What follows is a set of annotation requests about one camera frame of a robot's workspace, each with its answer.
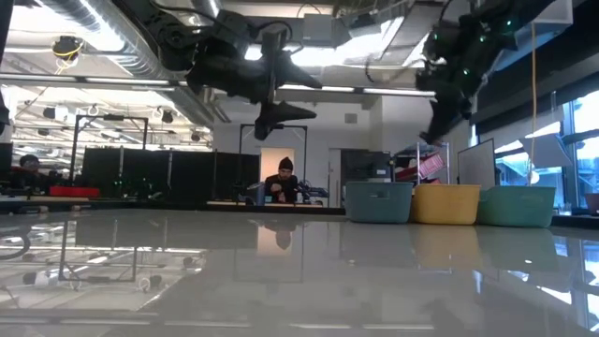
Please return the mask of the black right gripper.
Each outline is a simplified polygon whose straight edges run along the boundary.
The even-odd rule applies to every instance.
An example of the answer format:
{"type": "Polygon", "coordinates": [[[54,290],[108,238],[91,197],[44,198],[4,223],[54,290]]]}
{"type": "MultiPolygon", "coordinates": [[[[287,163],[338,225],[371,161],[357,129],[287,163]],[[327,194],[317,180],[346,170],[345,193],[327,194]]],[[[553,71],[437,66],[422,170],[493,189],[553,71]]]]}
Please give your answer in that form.
{"type": "Polygon", "coordinates": [[[430,101],[432,117],[419,136],[429,145],[472,116],[472,98],[502,51],[516,47],[517,0],[486,0],[457,21],[441,18],[433,25],[416,73],[416,88],[445,96],[430,101]]]}

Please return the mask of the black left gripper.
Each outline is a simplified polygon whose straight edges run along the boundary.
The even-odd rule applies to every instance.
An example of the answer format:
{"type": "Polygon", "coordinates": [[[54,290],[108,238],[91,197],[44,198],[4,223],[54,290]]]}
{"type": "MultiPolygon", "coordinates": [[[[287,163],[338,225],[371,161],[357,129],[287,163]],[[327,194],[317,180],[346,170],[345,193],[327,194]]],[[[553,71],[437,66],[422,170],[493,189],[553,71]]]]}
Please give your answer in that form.
{"type": "Polygon", "coordinates": [[[290,51],[284,51],[288,30],[269,31],[267,27],[265,23],[255,25],[237,12],[219,12],[198,42],[193,66],[186,75],[187,85],[196,93],[211,87],[253,104],[262,103],[255,120],[257,140],[265,140],[283,122],[317,116],[285,101],[271,103],[279,86],[292,83],[322,88],[319,80],[293,63],[290,51]]]}

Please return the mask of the yellow plastic bin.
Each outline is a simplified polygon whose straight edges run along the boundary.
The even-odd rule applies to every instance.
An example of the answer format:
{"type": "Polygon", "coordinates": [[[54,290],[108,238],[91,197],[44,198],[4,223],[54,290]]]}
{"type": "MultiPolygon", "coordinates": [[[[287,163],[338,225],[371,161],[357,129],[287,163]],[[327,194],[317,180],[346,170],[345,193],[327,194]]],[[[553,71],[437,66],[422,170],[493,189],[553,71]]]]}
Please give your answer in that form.
{"type": "Polygon", "coordinates": [[[420,184],[414,189],[410,216],[421,224],[471,226],[479,198],[479,185],[420,184]]]}

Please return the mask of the dark teal plastic bin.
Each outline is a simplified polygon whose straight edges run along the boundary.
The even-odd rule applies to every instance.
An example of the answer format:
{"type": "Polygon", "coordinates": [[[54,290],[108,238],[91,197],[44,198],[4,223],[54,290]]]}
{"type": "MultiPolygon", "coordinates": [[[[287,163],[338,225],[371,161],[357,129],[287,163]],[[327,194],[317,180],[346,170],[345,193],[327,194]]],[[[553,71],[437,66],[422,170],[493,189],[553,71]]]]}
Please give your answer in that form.
{"type": "Polygon", "coordinates": [[[350,182],[344,207],[352,222],[404,224],[411,211],[413,186],[410,183],[350,182]]]}

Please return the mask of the mint green plastic bin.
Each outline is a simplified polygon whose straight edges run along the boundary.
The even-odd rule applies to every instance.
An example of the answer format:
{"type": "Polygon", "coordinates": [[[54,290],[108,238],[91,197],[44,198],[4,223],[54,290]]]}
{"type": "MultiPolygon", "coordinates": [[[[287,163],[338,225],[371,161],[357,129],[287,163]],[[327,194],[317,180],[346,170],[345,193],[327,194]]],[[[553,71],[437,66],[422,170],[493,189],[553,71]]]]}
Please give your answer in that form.
{"type": "Polygon", "coordinates": [[[547,228],[553,217],[554,196],[554,187],[494,186],[480,193],[476,223],[547,228]]]}

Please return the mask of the grey ceiling unit box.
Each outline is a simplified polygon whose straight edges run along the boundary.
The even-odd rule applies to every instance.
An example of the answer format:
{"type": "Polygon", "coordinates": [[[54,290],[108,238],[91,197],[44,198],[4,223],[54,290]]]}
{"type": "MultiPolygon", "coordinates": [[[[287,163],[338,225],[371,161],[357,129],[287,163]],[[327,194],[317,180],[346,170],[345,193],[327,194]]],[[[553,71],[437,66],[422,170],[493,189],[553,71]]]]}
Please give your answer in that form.
{"type": "Polygon", "coordinates": [[[333,36],[333,19],[325,14],[303,16],[302,41],[310,46],[327,47],[333,36]]]}

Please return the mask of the long ceiling light bar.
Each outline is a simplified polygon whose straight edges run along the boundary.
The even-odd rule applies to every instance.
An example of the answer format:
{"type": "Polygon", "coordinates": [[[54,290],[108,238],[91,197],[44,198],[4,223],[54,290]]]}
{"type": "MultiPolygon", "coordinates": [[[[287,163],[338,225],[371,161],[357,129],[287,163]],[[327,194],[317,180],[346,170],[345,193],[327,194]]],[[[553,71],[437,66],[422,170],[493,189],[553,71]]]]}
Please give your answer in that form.
{"type": "Polygon", "coordinates": [[[412,89],[388,89],[388,88],[362,88],[345,86],[322,86],[321,88],[312,88],[298,84],[285,84],[278,90],[287,91],[315,91],[322,93],[343,93],[356,95],[387,95],[387,96],[413,96],[413,97],[434,97],[434,92],[418,91],[412,89]]]}
{"type": "Polygon", "coordinates": [[[67,88],[92,88],[125,90],[171,91],[187,87],[185,81],[147,80],[128,78],[102,78],[84,76],[0,73],[0,83],[19,86],[49,86],[67,88]]]}

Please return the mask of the person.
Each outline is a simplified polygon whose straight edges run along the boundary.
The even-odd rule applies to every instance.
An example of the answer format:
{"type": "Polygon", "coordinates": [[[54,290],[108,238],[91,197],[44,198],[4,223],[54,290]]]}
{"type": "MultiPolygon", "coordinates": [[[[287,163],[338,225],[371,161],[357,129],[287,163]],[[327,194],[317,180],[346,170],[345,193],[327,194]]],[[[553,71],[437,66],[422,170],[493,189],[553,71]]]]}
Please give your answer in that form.
{"type": "Polygon", "coordinates": [[[50,178],[39,171],[39,159],[33,154],[21,157],[17,167],[9,173],[10,187],[25,190],[33,195],[47,195],[50,190],[50,178]]]}
{"type": "Polygon", "coordinates": [[[293,204],[297,201],[299,179],[293,170],[293,162],[285,157],[279,163],[278,173],[265,180],[265,195],[273,202],[293,204]]]}

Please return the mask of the dark cabinet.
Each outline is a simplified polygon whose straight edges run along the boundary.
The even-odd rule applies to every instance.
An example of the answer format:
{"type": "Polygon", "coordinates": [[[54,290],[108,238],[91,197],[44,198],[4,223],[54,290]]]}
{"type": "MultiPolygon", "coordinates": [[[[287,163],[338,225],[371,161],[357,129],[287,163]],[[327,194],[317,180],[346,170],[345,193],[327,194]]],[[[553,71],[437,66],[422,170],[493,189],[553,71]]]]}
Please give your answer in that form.
{"type": "Polygon", "coordinates": [[[341,150],[341,182],[391,181],[391,155],[366,150],[341,150]]]}

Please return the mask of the grey hanging panel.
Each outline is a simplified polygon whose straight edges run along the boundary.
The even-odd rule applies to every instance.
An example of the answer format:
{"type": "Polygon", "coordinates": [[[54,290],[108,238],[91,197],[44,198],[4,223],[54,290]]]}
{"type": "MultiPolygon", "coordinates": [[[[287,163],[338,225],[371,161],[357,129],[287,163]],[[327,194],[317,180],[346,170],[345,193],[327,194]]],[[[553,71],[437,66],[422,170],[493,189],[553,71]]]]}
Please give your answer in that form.
{"type": "Polygon", "coordinates": [[[519,139],[535,169],[563,168],[573,165],[559,134],[519,139]]]}

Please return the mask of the light blue ceiling panel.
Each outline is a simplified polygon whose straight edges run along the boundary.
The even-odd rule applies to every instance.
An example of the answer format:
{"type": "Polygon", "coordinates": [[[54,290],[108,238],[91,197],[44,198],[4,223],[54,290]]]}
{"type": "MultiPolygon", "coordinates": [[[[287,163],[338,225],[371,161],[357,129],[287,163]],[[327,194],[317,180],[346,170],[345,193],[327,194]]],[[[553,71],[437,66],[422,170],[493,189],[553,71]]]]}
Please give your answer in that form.
{"type": "Polygon", "coordinates": [[[533,45],[540,47],[551,41],[573,24],[573,0],[555,0],[531,23],[524,25],[515,34],[518,49],[504,50],[495,65],[502,70],[532,52],[533,45]]]}

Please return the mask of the wooden background table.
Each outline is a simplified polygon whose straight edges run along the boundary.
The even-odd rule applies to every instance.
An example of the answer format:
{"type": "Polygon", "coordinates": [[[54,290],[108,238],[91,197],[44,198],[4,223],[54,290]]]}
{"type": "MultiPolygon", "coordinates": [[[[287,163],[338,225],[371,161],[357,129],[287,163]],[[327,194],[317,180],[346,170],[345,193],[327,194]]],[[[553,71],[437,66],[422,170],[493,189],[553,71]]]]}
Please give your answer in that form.
{"type": "Polygon", "coordinates": [[[323,209],[321,204],[303,204],[303,203],[266,203],[265,205],[246,204],[239,201],[208,201],[209,206],[234,206],[234,207],[270,207],[270,208],[306,208],[306,209],[323,209]]]}

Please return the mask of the flat red box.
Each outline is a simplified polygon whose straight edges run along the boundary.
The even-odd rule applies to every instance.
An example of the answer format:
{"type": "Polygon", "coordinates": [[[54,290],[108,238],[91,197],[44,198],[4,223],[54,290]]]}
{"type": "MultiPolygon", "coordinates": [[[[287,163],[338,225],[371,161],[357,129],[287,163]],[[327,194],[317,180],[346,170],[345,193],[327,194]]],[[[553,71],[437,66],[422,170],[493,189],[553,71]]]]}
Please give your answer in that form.
{"type": "Polygon", "coordinates": [[[51,186],[50,195],[64,198],[99,198],[100,190],[94,187],[51,186]]]}

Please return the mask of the black metal stand frame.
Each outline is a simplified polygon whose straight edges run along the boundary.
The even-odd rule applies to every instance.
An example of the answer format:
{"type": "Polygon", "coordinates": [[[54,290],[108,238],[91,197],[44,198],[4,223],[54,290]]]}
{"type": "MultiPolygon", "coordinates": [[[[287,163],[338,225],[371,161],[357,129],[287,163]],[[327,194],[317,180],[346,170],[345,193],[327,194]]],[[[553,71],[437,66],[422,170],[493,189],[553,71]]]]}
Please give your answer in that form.
{"type": "MultiPolygon", "coordinates": [[[[83,131],[87,125],[80,126],[80,121],[85,118],[89,123],[94,122],[98,115],[91,114],[82,114],[75,116],[75,125],[73,129],[73,140],[72,140],[72,150],[71,150],[71,159],[70,159],[70,169],[69,169],[69,184],[71,187],[75,187],[75,164],[76,164],[76,154],[78,150],[79,143],[79,133],[83,131]]],[[[122,122],[124,120],[129,120],[132,123],[135,121],[142,121],[144,123],[144,127],[142,129],[142,150],[146,149],[147,144],[147,135],[149,128],[149,119],[147,117],[132,117],[132,116],[123,116],[118,114],[105,114],[101,116],[101,119],[104,121],[112,121],[112,122],[122,122]]],[[[122,192],[122,183],[123,183],[123,172],[124,172],[124,146],[120,147],[120,157],[119,157],[119,170],[117,175],[117,191],[118,193],[122,192]]]]}
{"type": "Polygon", "coordinates": [[[283,148],[293,151],[294,173],[299,180],[306,179],[306,163],[308,150],[307,125],[277,125],[268,135],[266,140],[254,138],[255,126],[241,124],[239,126],[238,154],[259,154],[263,158],[263,148],[268,148],[270,153],[279,153],[283,148]]]}

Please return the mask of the black aluminium table frame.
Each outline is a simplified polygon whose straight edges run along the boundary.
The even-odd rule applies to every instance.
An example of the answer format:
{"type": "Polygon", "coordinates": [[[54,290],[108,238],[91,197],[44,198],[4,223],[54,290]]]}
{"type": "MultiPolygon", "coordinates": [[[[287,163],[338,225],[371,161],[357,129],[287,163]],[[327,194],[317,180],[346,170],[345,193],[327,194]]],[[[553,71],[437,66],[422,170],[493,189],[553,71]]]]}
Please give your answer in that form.
{"type": "Polygon", "coordinates": [[[10,213],[34,212],[71,212],[76,210],[166,210],[166,211],[198,211],[198,212],[258,212],[258,213],[290,213],[310,215],[345,215],[342,208],[270,208],[270,207],[234,207],[209,206],[207,203],[173,203],[166,201],[136,201],[116,198],[59,198],[59,197],[0,197],[0,215],[10,213]]]}

